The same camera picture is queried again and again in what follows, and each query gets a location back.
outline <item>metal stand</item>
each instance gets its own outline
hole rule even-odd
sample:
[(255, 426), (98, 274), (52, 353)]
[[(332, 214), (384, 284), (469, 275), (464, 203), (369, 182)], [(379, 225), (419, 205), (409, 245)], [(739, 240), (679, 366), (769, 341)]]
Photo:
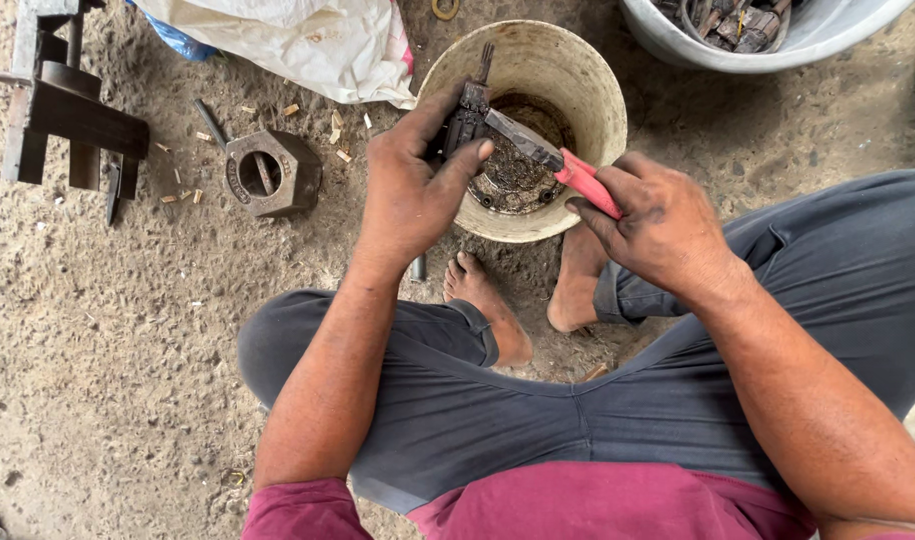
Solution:
[[(100, 103), (102, 80), (79, 69), (84, 14), (102, 0), (20, 0), (11, 71), (14, 86), (2, 174), (11, 182), (41, 184), (47, 138), (70, 140), (69, 184), (100, 189), (100, 149), (119, 154), (108, 192), (108, 225), (119, 198), (135, 199), (138, 163), (147, 157), (147, 122)], [(54, 32), (69, 25), (68, 41)]]

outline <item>maroon shirt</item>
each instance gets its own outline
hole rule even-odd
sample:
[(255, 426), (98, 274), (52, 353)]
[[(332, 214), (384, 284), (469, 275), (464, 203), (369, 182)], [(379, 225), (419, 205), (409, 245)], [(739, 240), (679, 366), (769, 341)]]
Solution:
[[(815, 530), (807, 510), (773, 491), (667, 463), (550, 461), (520, 467), (453, 489), (407, 518), (429, 540), (807, 540)], [(325, 478), (257, 492), (241, 538), (371, 536), (344, 482)], [(915, 534), (870, 538), (910, 540)]]

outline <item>forearm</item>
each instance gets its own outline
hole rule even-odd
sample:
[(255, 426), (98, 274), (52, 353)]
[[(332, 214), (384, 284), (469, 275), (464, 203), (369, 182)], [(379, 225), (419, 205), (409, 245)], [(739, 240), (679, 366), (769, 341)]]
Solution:
[(898, 420), (754, 280), (742, 262), (685, 299), (730, 371), (782, 478), (815, 515), (915, 523), (915, 444)]
[(347, 475), (374, 415), (403, 270), (355, 258), (274, 403), (255, 489)]

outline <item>pliers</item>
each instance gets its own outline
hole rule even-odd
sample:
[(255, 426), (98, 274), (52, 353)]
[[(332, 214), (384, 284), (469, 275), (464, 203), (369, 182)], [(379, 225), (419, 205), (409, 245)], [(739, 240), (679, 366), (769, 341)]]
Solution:
[(620, 211), (607, 188), (594, 178), (597, 170), (585, 164), (567, 148), (558, 150), (533, 129), (514, 121), (502, 112), (491, 108), (484, 122), (514, 143), (523, 154), (538, 164), (547, 166), (561, 184), (574, 188), (607, 215), (620, 219)]

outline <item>blue plastic bag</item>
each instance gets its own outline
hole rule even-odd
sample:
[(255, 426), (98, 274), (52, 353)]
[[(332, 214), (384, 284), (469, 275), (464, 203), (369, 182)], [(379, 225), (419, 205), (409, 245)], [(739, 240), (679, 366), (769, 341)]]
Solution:
[[(134, 4), (131, 0), (127, 0), (127, 3)], [(203, 62), (210, 55), (217, 52), (217, 49), (211, 47), (211, 45), (200, 43), (190, 35), (188, 36), (186, 33), (173, 26), (154, 18), (154, 16), (147, 11), (142, 9), (141, 11), (143, 11), (147, 20), (151, 23), (151, 26), (154, 27), (154, 30), (157, 31), (158, 36), (161, 37), (163, 42), (170, 45), (171, 49), (181, 53), (181, 56), (184, 58), (194, 62)]]

